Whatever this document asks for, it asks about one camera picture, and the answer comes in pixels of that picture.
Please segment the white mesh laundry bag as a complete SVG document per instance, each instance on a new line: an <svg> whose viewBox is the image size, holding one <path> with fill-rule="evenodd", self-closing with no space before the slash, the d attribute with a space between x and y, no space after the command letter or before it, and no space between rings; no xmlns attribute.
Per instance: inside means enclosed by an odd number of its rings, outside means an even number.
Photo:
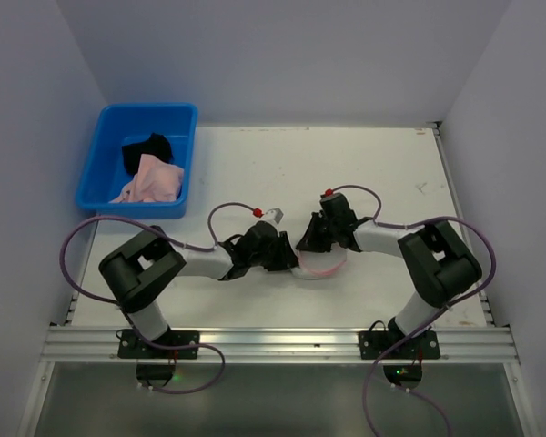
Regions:
<svg viewBox="0 0 546 437"><path fill-rule="evenodd" d="M347 251L340 247L330 252L297 251L298 265L290 271L295 278L325 279L336 274L347 262Z"/></svg>

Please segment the pink bra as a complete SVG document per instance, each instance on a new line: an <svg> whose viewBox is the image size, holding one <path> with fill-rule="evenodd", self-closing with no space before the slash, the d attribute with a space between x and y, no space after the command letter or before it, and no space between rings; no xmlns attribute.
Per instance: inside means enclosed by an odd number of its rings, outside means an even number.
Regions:
<svg viewBox="0 0 546 437"><path fill-rule="evenodd" d="M177 200L185 170L143 154L137 173L111 203L170 203Z"/></svg>

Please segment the black bra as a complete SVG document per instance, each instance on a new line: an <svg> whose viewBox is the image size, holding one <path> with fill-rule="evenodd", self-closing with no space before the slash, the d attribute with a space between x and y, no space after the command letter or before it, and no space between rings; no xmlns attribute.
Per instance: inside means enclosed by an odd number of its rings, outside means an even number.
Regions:
<svg viewBox="0 0 546 437"><path fill-rule="evenodd" d="M122 146L123 165L129 176L134 176L137 173L143 155L154 156L167 164L171 164L173 161L172 148L167 138L152 133L145 141Z"/></svg>

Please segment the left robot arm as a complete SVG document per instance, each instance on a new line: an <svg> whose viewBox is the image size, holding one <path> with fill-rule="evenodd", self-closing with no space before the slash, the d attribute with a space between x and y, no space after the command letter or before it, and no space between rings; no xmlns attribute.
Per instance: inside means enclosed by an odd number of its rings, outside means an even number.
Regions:
<svg viewBox="0 0 546 437"><path fill-rule="evenodd" d="M298 257L288 234L265 220L245 233L220 241L210 251L176 249L162 238L163 229L143 230L107 255L98 266L119 308L132 326L149 341L167 343L169 323L157 297L178 276L230 281L250 269L289 271Z"/></svg>

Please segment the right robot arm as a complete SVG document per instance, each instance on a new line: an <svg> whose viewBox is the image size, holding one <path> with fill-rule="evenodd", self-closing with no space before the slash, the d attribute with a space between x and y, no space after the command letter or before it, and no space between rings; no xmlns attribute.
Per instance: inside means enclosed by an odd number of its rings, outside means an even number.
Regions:
<svg viewBox="0 0 546 437"><path fill-rule="evenodd" d="M340 193L323 197L320 207L321 211L312 214L297 251L330 253L339 246L404 260L414 291L387 325L391 344L419 336L426 320L482 277L480 263L448 218L432 218L412 227L379 223L357 217Z"/></svg>

